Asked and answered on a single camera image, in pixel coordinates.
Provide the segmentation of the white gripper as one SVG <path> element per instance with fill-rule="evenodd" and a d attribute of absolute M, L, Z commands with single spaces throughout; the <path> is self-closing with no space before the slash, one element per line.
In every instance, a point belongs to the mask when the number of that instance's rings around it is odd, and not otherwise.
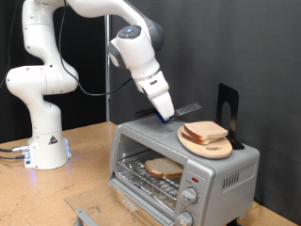
<path fill-rule="evenodd" d="M 168 91 L 151 98 L 150 101 L 165 121 L 174 115 L 174 106 Z"/>

